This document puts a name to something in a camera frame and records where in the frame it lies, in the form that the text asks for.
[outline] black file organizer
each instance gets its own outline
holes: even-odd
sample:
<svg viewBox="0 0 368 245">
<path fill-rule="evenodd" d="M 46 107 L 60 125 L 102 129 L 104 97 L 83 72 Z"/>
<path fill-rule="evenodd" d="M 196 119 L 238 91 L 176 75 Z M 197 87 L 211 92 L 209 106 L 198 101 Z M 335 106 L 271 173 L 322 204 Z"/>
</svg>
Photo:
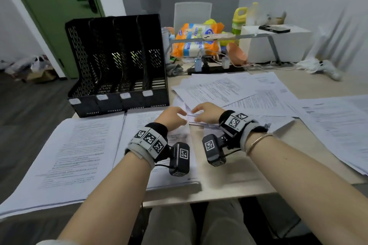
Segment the black file organizer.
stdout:
<svg viewBox="0 0 368 245">
<path fill-rule="evenodd" d="M 158 14 L 65 24 L 79 79 L 68 100 L 79 117 L 168 106 Z"/>
</svg>

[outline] beige pants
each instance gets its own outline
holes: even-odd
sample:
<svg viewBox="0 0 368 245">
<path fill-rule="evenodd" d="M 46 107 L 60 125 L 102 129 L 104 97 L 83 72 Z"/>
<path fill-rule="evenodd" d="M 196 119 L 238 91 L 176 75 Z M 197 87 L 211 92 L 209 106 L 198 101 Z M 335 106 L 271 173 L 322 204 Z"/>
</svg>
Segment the beige pants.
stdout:
<svg viewBox="0 0 368 245">
<path fill-rule="evenodd" d="M 196 240 L 196 223 L 190 205 L 158 206 L 149 215 L 142 245 L 191 245 Z M 237 199 L 210 202 L 203 223 L 202 245 L 255 242 L 243 223 Z"/>
</svg>

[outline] person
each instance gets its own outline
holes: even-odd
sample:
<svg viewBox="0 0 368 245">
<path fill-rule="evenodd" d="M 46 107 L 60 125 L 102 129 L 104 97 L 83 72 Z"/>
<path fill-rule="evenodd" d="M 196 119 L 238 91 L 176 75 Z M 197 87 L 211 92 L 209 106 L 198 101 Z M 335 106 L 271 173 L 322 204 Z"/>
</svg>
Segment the person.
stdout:
<svg viewBox="0 0 368 245">
<path fill-rule="evenodd" d="M 216 124 L 222 108 L 206 102 L 196 122 Z M 155 122 L 172 131 L 186 120 L 179 107 L 164 110 Z M 251 133 L 246 150 L 264 132 Z M 272 136 L 253 147 L 250 159 L 323 244 L 368 244 L 368 199 L 326 166 Z M 128 152 L 72 216 L 57 241 L 39 244 L 127 244 L 143 201 L 151 166 Z M 237 200 L 208 205 L 202 244 L 254 244 Z M 154 207 L 142 244 L 194 244 L 189 205 Z"/>
</svg>

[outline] silver bracelet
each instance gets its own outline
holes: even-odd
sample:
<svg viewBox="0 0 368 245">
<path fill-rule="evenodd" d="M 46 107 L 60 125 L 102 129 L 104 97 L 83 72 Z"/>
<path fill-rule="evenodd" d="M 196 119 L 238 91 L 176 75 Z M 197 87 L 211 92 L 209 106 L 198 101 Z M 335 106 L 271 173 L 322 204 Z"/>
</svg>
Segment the silver bracelet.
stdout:
<svg viewBox="0 0 368 245">
<path fill-rule="evenodd" d="M 255 145 L 256 145 L 257 143 L 259 143 L 262 139 L 264 139 L 264 138 L 265 138 L 265 137 L 267 137 L 267 136 L 273 136 L 273 135 L 274 135 L 273 133 L 267 133 L 267 134 L 264 134 L 263 136 L 260 136 L 258 139 L 256 139 L 256 140 L 251 144 L 251 146 L 249 147 L 249 149 L 245 151 L 245 152 L 246 152 L 246 155 L 247 155 L 247 156 L 249 156 L 249 154 L 251 153 L 251 151 L 252 151 L 253 147 L 255 147 Z"/>
</svg>

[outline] white chair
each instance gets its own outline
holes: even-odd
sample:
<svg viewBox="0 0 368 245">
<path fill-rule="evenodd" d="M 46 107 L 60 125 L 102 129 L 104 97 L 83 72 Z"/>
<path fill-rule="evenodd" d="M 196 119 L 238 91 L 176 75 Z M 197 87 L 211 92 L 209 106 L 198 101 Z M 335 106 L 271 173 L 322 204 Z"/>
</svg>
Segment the white chair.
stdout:
<svg viewBox="0 0 368 245">
<path fill-rule="evenodd" d="M 177 2 L 174 11 L 175 35 L 184 23 L 204 23 L 211 18 L 212 3 L 209 2 Z"/>
</svg>

